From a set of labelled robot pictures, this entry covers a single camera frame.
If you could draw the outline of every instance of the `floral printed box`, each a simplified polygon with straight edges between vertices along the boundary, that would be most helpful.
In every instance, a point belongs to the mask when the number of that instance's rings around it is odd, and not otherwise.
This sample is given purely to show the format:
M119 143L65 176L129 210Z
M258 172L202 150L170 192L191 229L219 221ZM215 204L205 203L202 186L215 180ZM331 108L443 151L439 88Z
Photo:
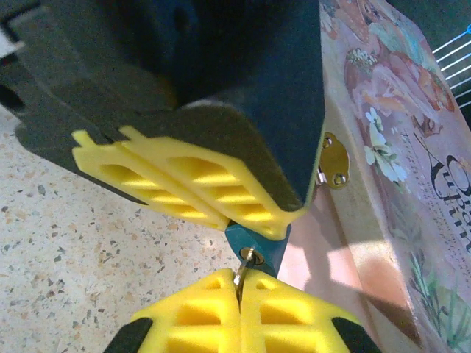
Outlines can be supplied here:
M321 0L333 200L370 305L426 352L471 352L471 132L419 29L383 0Z

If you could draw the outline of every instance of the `speckled floor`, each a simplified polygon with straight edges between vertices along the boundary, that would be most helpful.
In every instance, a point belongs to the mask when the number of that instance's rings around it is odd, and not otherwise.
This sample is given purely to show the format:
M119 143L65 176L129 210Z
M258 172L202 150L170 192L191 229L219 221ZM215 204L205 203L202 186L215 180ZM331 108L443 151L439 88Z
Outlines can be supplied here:
M0 352L102 352L135 311L238 265L221 232L27 152L17 123L1 109Z

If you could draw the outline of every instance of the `metal hinge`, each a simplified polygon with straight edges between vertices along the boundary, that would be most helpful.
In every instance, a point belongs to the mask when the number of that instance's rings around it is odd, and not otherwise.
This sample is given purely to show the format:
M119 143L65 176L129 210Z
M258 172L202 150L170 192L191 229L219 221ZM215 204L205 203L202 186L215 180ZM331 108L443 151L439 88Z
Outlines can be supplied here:
M350 158L347 149L333 133L326 132L322 141L316 186L327 184L331 189L342 189L349 179Z

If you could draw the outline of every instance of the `flower illustration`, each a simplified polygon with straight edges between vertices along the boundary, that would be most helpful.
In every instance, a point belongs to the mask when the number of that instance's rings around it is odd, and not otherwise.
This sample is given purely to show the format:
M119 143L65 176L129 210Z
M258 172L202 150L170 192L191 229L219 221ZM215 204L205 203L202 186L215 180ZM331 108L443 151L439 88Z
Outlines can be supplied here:
M371 147L365 146L366 162L369 165L375 164L383 175L392 182L403 182L407 178L407 173L396 161L397 154L393 153L392 145L386 142L380 131L383 130L381 119L374 108L366 113L369 123L369 138Z

